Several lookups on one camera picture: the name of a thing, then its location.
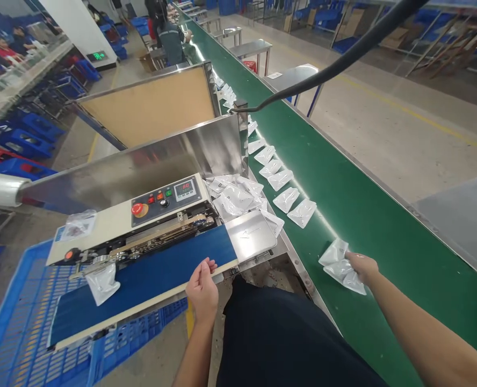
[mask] green conveyor belt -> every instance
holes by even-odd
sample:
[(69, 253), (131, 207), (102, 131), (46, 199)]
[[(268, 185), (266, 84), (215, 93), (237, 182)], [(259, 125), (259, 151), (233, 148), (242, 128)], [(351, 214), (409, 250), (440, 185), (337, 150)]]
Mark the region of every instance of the green conveyor belt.
[[(238, 98), (256, 106), (272, 94), (196, 23), (182, 25), (194, 34), (191, 59), (210, 60)], [(348, 343), (390, 385), (422, 385), (373, 296), (342, 287), (318, 264), (334, 235), (352, 251), (376, 259), (401, 291), (477, 349), (477, 273), (287, 104), (276, 102), (251, 116), (259, 129), (250, 141), (259, 132), (294, 172), (283, 188), (302, 193), (293, 208), (303, 196), (317, 203), (304, 230), (277, 207), (274, 211), (285, 220), (291, 243)], [(277, 193), (258, 173), (262, 165), (250, 157), (249, 166), (272, 202)]]

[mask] person's left hand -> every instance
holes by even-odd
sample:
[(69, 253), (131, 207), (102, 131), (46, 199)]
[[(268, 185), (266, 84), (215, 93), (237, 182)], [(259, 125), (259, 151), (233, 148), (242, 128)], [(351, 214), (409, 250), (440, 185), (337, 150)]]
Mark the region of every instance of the person's left hand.
[(219, 303), (219, 292), (211, 276), (216, 268), (215, 261), (206, 258), (196, 267), (185, 289), (196, 311), (196, 323), (212, 327)]

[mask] factory floor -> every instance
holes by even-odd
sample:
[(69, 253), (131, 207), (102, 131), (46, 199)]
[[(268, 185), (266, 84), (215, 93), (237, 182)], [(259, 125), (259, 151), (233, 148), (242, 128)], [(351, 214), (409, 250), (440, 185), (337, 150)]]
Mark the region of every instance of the factory floor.
[[(305, 63), (323, 69), (339, 56), (323, 48), (308, 31), (288, 35), (259, 23), (252, 28), (252, 23), (248, 26), (247, 19), (239, 15), (222, 17), (221, 21), (222, 27), (241, 27), (243, 42), (265, 39), (273, 44), (269, 73)], [(93, 85), (91, 93), (149, 76), (133, 55), (143, 48), (138, 35), (131, 33), (129, 40), (129, 59), (116, 69), (103, 72), (103, 79)], [(232, 45), (233, 39), (226, 39), (225, 44)], [(260, 74), (264, 61), (262, 55)], [(473, 82), (463, 84), (463, 78), (440, 77), (435, 84), (422, 83), (367, 63), (356, 63), (324, 86), (312, 116), (322, 132), (410, 203), (477, 176), (477, 88)], [(306, 112), (312, 97), (311, 91), (303, 93), (301, 111)], [(112, 152), (114, 148), (76, 119), (53, 168), (64, 170)], [(45, 210), (18, 209), (17, 216), (0, 236), (0, 242), (8, 246), (0, 255), (0, 303), (23, 250), (51, 238), (65, 218)], [(261, 266), (246, 273), (246, 277), (261, 285), (269, 270), (270, 267)], [(274, 278), (269, 280), (271, 285), (277, 283), (300, 291), (290, 271), (276, 270)], [(230, 281), (219, 284), (219, 290), (222, 311), (231, 292)], [(185, 314), (177, 318), (100, 385), (170, 385), (183, 356), (190, 320)], [(222, 332), (223, 316), (219, 312), (209, 385), (215, 385)]]

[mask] hand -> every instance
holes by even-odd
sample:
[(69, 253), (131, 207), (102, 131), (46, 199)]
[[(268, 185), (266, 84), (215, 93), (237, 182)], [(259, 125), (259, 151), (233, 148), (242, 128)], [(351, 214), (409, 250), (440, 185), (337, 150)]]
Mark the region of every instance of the hand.
[(360, 280), (367, 286), (369, 286), (369, 281), (380, 273), (378, 264), (373, 258), (352, 252), (346, 252), (345, 258), (350, 261)]
[(214, 260), (206, 258), (194, 270), (192, 277), (186, 285), (186, 295), (196, 311), (196, 324), (211, 325), (215, 322), (219, 292), (213, 283), (211, 273), (217, 264)]

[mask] black cable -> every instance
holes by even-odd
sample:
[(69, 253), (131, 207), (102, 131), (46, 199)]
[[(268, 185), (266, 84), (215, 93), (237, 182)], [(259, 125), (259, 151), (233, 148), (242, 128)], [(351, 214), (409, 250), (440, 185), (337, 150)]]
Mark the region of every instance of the black cable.
[(254, 113), (275, 101), (295, 96), (329, 81), (364, 56), (371, 48), (381, 42), (383, 38), (393, 32), (398, 26), (400, 26), (400, 24), (417, 12), (417, 10), (427, 2), (428, 0), (401, 0), (389, 11), (388, 14), (382, 17), (372, 29), (361, 37), (358, 42), (346, 51), (344, 55), (326, 69), (321, 70), (317, 74), (312, 75), (310, 78), (307, 78), (294, 86), (273, 94), (257, 107), (231, 109), (230, 112)]

